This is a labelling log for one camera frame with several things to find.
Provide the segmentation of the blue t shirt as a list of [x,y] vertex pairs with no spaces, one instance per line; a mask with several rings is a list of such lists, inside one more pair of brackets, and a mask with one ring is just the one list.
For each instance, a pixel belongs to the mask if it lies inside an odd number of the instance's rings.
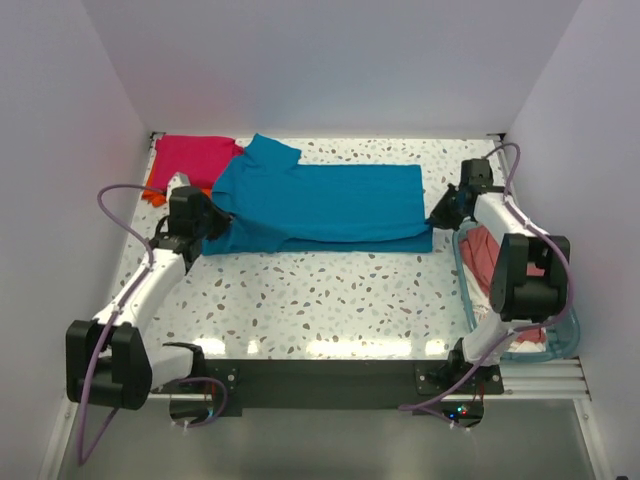
[[300,159],[300,150],[255,135],[213,186],[213,203],[232,221],[204,254],[432,251],[420,166]]

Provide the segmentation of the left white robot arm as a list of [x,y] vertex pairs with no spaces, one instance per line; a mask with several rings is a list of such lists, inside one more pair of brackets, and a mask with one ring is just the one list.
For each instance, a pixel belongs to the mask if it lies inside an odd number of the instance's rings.
[[207,380],[201,347],[169,342],[148,352],[143,333],[168,294],[189,273],[204,242],[220,238],[232,217],[200,189],[179,186],[146,254],[121,291],[89,320],[75,320],[65,335],[66,394],[70,401],[138,410],[149,393],[174,382],[185,392]]

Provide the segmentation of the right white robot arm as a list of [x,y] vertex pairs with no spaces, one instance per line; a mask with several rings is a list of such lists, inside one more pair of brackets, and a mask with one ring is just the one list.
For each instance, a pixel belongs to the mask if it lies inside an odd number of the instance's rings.
[[467,219],[485,227],[499,246],[489,283],[491,311],[449,352],[440,378],[459,393],[481,380],[510,344],[535,324],[557,319],[568,306],[570,242],[525,218],[504,186],[494,184],[488,159],[462,162],[458,185],[450,184],[430,215],[439,229],[460,229]]

